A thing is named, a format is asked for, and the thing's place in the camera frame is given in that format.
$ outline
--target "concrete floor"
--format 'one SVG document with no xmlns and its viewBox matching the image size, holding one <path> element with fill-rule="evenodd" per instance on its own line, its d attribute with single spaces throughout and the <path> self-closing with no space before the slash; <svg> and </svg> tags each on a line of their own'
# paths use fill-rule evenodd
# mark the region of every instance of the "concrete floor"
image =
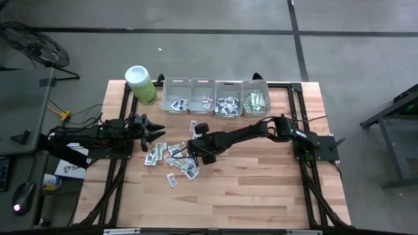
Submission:
<svg viewBox="0 0 418 235">
<path fill-rule="evenodd" d="M 294 0 L 301 30 L 418 31 L 413 0 Z M 282 29 L 291 24 L 286 0 L 11 0 L 0 22 L 31 26 L 167 29 Z M 68 51 L 66 68 L 80 81 L 60 82 L 51 99 L 77 111 L 101 103 L 107 81 L 123 79 L 131 65 L 144 65 L 153 78 L 207 77 L 301 81 L 292 36 L 48 33 Z M 360 121 L 390 104 L 417 83 L 416 38 L 302 37 L 309 81 L 319 82 L 331 131 L 347 140 L 339 147 L 344 191 L 353 225 L 417 233 L 418 187 L 383 192 L 396 179 L 380 130 Z M 31 68 L 28 58 L 0 44 L 0 66 Z M 78 116 L 96 116 L 99 108 Z M 44 131 L 59 124 L 47 113 Z M 81 182 L 54 198 L 53 224 L 66 225 Z"/>
</svg>

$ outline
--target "green bottle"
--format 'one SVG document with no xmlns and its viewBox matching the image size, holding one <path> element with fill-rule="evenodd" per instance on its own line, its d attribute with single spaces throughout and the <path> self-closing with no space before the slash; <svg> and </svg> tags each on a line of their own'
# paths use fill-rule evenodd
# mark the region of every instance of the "green bottle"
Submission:
<svg viewBox="0 0 418 235">
<path fill-rule="evenodd" d="M 157 92 L 145 67 L 132 66 L 126 71 L 125 79 L 141 104 L 150 105 L 157 101 Z"/>
</svg>

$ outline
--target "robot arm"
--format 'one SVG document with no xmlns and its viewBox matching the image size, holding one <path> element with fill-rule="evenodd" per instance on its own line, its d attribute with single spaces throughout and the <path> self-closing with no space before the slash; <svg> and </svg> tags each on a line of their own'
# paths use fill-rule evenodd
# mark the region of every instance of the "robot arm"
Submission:
<svg viewBox="0 0 418 235">
<path fill-rule="evenodd" d="M 216 155 L 223 153 L 233 144 L 257 137 L 267 137 L 274 142 L 288 142 L 299 140 L 306 151 L 316 151 L 319 149 L 319 141 L 316 133 L 306 133 L 295 127 L 292 119 L 284 117 L 267 117 L 268 121 L 260 120 L 255 125 L 250 125 L 229 133 L 217 131 L 207 134 L 208 124 L 201 123 L 195 127 L 197 134 L 202 134 L 195 140 L 187 142 L 188 154 L 202 157 L 203 164 L 216 162 Z M 274 127 L 268 127 L 270 122 L 274 122 Z"/>
<path fill-rule="evenodd" d="M 79 143 L 89 149 L 92 159 L 128 159 L 134 140 L 140 140 L 143 151 L 148 151 L 146 143 L 151 143 L 164 135 L 162 125 L 154 124 L 146 117 L 131 115 L 122 119 L 106 120 L 101 125 L 82 128 L 56 127 L 50 131 L 44 149 L 74 165 L 86 168 L 86 157 L 67 147 L 69 143 Z"/>
</svg>

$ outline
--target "desk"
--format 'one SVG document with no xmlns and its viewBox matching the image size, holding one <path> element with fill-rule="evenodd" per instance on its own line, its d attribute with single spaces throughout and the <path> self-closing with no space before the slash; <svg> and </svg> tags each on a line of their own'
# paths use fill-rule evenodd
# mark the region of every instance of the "desk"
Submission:
<svg viewBox="0 0 418 235">
<path fill-rule="evenodd" d="M 11 175 L 7 192 L 0 193 L 0 230 L 32 229 L 38 224 L 38 205 L 49 153 L 38 151 L 48 98 L 54 85 L 54 69 L 8 70 L 0 72 L 0 155 L 9 156 Z M 10 137 L 29 131 L 26 145 L 11 141 Z M 12 199 L 18 186 L 28 180 L 35 184 L 31 209 L 22 216 L 12 211 Z"/>
<path fill-rule="evenodd" d="M 124 84 L 123 80 L 109 81 L 103 119 L 118 118 Z M 319 84 L 302 83 L 302 87 L 308 119 L 325 115 Z M 147 114 L 153 123 L 166 127 L 166 134 L 156 142 L 170 145 L 189 140 L 191 120 L 206 122 L 210 132 L 233 131 L 258 120 L 167 116 L 160 109 L 161 93 L 162 89 L 157 88 L 157 102 L 151 106 L 140 105 L 137 109 L 138 113 Z M 271 88 L 270 96 L 272 111 L 269 115 L 284 113 L 290 117 L 286 90 Z M 326 118 L 311 122 L 310 128 L 319 135 L 329 134 Z M 200 173 L 193 181 L 164 161 L 159 161 L 157 166 L 144 166 L 145 154 L 136 142 L 125 174 L 118 227 L 308 228 L 300 168 L 291 142 L 273 143 L 267 138 L 257 138 L 235 144 L 217 157 L 216 163 L 201 164 Z M 83 220 L 101 198 L 108 165 L 109 160 L 102 159 L 87 169 L 75 223 Z M 318 169 L 324 197 L 342 220 L 350 224 L 338 171 L 326 162 L 318 162 Z M 178 181 L 174 188 L 166 178 L 171 172 Z M 315 200 L 313 204 L 315 218 L 319 221 Z"/>
</svg>

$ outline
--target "wooden table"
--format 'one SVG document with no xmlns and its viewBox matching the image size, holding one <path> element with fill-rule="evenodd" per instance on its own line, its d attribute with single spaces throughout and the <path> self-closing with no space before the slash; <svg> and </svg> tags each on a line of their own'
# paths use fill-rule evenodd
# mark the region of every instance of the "wooden table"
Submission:
<svg viewBox="0 0 418 235">
<path fill-rule="evenodd" d="M 124 84 L 123 80 L 109 81 L 103 119 L 118 118 Z M 306 82 L 302 87 L 308 119 L 325 115 L 319 84 Z M 162 89 L 157 88 L 158 101 L 151 106 L 138 105 L 137 109 L 139 114 L 147 114 L 153 123 L 165 126 L 166 134 L 156 142 L 171 145 L 189 140 L 193 135 L 189 131 L 191 120 L 206 122 L 210 132 L 233 131 L 257 121 L 244 117 L 238 121 L 223 121 L 215 117 L 167 116 L 160 109 L 161 93 Z M 284 113 L 290 117 L 286 90 L 272 88 L 270 96 L 272 111 L 269 115 Z M 312 121 L 310 128 L 318 135 L 329 134 L 326 118 Z M 150 149 L 154 146 L 155 143 L 150 144 Z M 127 165 L 118 227 L 308 228 L 300 168 L 291 142 L 278 144 L 257 138 L 235 144 L 217 157 L 216 163 L 201 164 L 200 173 L 193 181 L 164 160 L 157 166 L 145 166 L 145 154 L 136 142 Z M 87 169 L 75 223 L 83 220 L 102 196 L 109 162 L 99 160 Z M 328 162 L 318 162 L 318 169 L 324 197 L 342 220 L 350 224 L 338 171 Z M 166 178 L 171 172 L 178 181 L 174 188 Z M 316 200 L 313 204 L 315 218 L 319 221 Z"/>
</svg>

